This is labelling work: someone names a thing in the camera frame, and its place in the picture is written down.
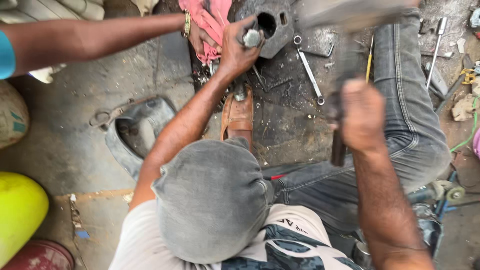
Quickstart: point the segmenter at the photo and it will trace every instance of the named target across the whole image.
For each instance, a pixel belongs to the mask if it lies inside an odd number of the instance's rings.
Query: bangle
[[[190,16],[190,12],[187,9],[185,9],[183,13],[185,13],[185,26],[183,28],[182,35],[188,38],[190,36],[190,26],[192,24],[192,16]]]

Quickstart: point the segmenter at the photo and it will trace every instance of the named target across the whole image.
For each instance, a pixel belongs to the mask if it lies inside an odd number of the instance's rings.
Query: brown leather shoe
[[[220,140],[228,138],[227,128],[230,130],[253,130],[253,96],[252,88],[247,86],[247,98],[243,101],[236,101],[233,93],[230,93],[225,100],[222,111],[222,129]]]

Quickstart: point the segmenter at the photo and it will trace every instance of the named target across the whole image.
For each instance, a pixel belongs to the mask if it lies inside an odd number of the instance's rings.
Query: gray jeans
[[[386,143],[406,193],[435,180],[451,159],[425,88],[419,26],[419,11],[412,9],[396,24],[375,29],[374,83],[386,97]],[[240,252],[273,203],[306,206],[338,233],[358,228],[351,155],[343,168],[323,161],[266,181],[245,139],[203,140],[162,170],[152,184],[161,231],[169,249],[190,262],[217,262]]]
[[[375,87],[386,97],[385,138],[390,160],[405,193],[435,180],[451,155],[425,87],[420,65],[418,9],[396,24],[375,28]],[[333,229],[358,227],[357,183],[352,156],[343,168],[324,161],[279,180],[277,203],[303,205]]]

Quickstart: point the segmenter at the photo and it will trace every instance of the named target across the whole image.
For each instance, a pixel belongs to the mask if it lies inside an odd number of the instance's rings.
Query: blue sleeve
[[[0,79],[6,79],[15,72],[15,52],[8,37],[0,31]]]

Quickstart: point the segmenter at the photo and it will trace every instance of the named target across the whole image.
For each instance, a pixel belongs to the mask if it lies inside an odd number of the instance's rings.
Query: pink cloth
[[[208,11],[204,7],[205,1],[209,3]],[[222,46],[223,29],[230,24],[227,15],[232,5],[231,0],[179,0],[179,5],[182,10],[187,9],[197,25],[205,29],[209,36]],[[206,42],[204,42],[204,50],[205,55],[197,54],[198,59],[203,63],[220,57],[216,48]]]

